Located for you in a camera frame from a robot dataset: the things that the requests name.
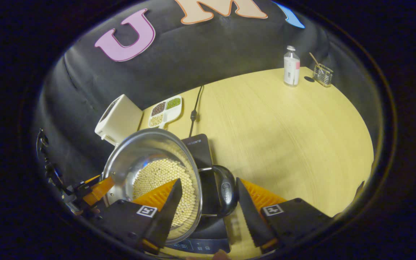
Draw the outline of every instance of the white appliance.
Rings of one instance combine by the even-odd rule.
[[[122,94],[105,110],[94,132],[102,140],[118,146],[125,138],[137,131],[142,115],[143,111]]]

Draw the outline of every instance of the black fabric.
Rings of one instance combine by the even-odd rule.
[[[79,37],[46,77],[33,125],[43,127],[51,141],[51,160],[58,163],[66,183],[101,173],[113,147],[94,133],[107,106],[126,94],[140,109],[202,84],[241,74],[283,67],[286,46],[295,46],[301,66],[313,68],[314,56],[333,68],[333,84],[360,112],[374,149],[381,115],[377,95],[363,65],[337,39],[306,17],[294,13],[305,29],[288,24],[273,2],[255,0],[267,19],[213,12],[211,20],[183,25],[184,12],[175,1],[149,0],[122,10]],[[137,33],[121,21],[143,8],[156,31],[154,42],[135,58],[115,62],[94,43],[115,28],[127,46]]]

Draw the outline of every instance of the white tray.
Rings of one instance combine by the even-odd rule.
[[[175,99],[175,98],[180,98],[180,99],[181,99],[181,103],[180,103],[179,105],[175,106],[175,107],[172,107],[172,108],[170,108],[170,109],[166,110],[166,107],[168,106],[168,101],[170,101],[170,100],[172,100],[172,99]],[[163,127],[166,125],[166,123],[170,123],[170,122],[172,122],[172,121],[176,120],[176,119],[179,117],[179,115],[181,114],[181,111],[182,111],[182,101],[183,101],[183,100],[182,100],[182,97],[181,97],[181,96],[179,96],[179,95],[176,95],[176,96],[174,96],[174,97],[170,97],[169,99],[165,99],[165,100],[163,100],[162,102],[165,102],[165,109],[164,109],[162,112],[160,112],[160,113],[158,113],[158,114],[156,114],[156,115],[154,115],[154,116],[150,116],[150,117],[149,117],[149,121],[148,121],[147,125],[148,125],[149,127],[151,127],[151,128],[153,128],[153,127],[158,127],[158,128],[163,129]],[[154,105],[154,106],[152,107],[152,110],[150,110],[150,114],[151,114],[151,115],[152,115],[152,111],[153,111],[153,109],[154,109],[157,105]],[[152,118],[154,118],[154,117],[157,117],[157,116],[161,115],[161,114],[163,114],[163,120],[162,120],[162,122],[160,123],[160,125],[154,125],[154,126],[151,126],[151,125],[150,125],[150,120],[151,120]]]

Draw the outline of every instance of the wooden table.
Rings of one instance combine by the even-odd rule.
[[[312,71],[300,69],[297,87],[284,84],[283,69],[206,84],[192,135],[206,134],[214,163],[227,167],[235,177],[285,199],[300,197],[333,217],[368,179],[372,142],[362,117],[338,89],[309,82],[304,76],[312,77]],[[180,94],[181,116],[165,127],[180,139],[189,136],[198,90]],[[144,110],[140,129],[147,128],[152,107]],[[225,221],[232,259],[261,255],[240,205]],[[162,253],[209,258],[166,247]]]

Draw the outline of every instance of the wooden stick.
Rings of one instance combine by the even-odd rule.
[[[309,53],[312,57],[312,59],[316,62],[316,65],[320,68],[320,69],[324,69],[322,66],[320,66],[320,63],[317,62],[317,59],[314,57],[314,55],[312,55],[312,53]]]

